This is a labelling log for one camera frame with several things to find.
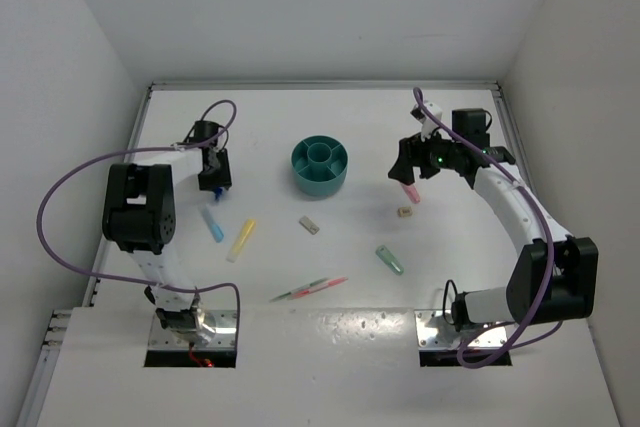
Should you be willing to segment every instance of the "pink marker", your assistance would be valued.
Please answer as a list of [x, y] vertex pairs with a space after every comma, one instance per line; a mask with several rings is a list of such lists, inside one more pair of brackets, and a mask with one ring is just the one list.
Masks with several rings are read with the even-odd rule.
[[292, 299], [299, 299], [300, 297], [304, 297], [305, 295], [313, 294], [314, 292], [319, 292], [324, 289], [328, 289], [329, 287], [333, 287], [335, 285], [340, 285], [342, 282], [346, 282], [349, 280], [348, 277], [339, 277], [337, 279], [329, 280], [322, 284], [316, 285], [310, 289], [303, 290], [291, 296]]
[[413, 202], [414, 204], [420, 203], [420, 194], [418, 193], [418, 190], [416, 189], [416, 186], [414, 184], [404, 185], [402, 182], [399, 182], [399, 184], [400, 187], [402, 187], [402, 190], [404, 190], [404, 193], [407, 194], [407, 197], [411, 199], [411, 202]]

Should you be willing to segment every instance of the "red pen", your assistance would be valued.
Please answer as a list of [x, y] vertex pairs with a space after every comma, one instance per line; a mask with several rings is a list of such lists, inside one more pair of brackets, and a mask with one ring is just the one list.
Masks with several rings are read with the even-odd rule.
[[291, 296], [292, 299], [299, 299], [300, 297], [304, 297], [305, 295], [313, 294], [314, 292], [318, 292], [320, 290], [328, 289], [329, 287], [333, 287], [334, 285], [339, 285], [343, 282], [349, 280], [348, 277], [339, 277], [337, 279], [328, 280], [323, 284], [316, 285], [311, 289], [303, 290]]

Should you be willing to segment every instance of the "yellow marker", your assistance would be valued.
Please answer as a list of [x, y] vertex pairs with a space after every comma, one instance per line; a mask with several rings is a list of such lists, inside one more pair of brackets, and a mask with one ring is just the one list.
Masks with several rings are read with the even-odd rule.
[[231, 250], [227, 255], [227, 260], [229, 262], [236, 261], [238, 255], [240, 255], [240, 252], [242, 252], [242, 249], [244, 248], [245, 242], [251, 235], [251, 232], [253, 232], [253, 228], [255, 226], [256, 221], [254, 219], [249, 219], [244, 223], [244, 225], [242, 226], [242, 230], [238, 234], [238, 237], [236, 237], [236, 241], [233, 243], [233, 246], [231, 247]]

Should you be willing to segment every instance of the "pen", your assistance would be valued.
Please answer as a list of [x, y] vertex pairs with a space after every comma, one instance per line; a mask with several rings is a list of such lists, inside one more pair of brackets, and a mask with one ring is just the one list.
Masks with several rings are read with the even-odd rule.
[[279, 295], [278, 297], [274, 297], [269, 302], [277, 302], [278, 300], [286, 299], [290, 295], [294, 295], [294, 294], [297, 294], [298, 292], [302, 292], [303, 290], [307, 290], [307, 289], [313, 287], [314, 285], [322, 284], [323, 282], [326, 282], [327, 280], [329, 280], [329, 277], [323, 277], [322, 279], [318, 279], [318, 280], [316, 280], [314, 282], [311, 282], [310, 284], [305, 284], [302, 287], [298, 287], [297, 289], [290, 290], [289, 292], [286, 292], [286, 293], [284, 293], [282, 295]]
[[304, 297], [305, 295], [313, 294], [314, 292], [319, 292], [324, 289], [328, 289], [329, 287], [334, 287], [336, 285], [340, 285], [343, 282], [349, 280], [348, 277], [339, 277], [337, 279], [329, 280], [328, 282], [324, 282], [320, 285], [316, 285], [311, 287], [310, 289], [302, 290], [296, 294], [291, 296], [292, 299], [299, 299], [300, 297]]

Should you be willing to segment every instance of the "blue marker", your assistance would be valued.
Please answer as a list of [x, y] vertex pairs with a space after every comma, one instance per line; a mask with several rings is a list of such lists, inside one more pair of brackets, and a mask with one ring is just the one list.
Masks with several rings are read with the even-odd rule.
[[216, 224], [216, 221], [213, 220], [213, 215], [211, 214], [211, 211], [207, 207], [201, 207], [200, 213], [202, 214], [202, 218], [204, 219], [205, 223], [209, 227], [209, 230], [211, 231], [211, 235], [213, 235], [213, 238], [215, 239], [215, 241], [217, 243], [222, 242], [222, 239], [224, 239], [224, 233], [222, 232], [222, 229], [220, 228], [220, 226]]

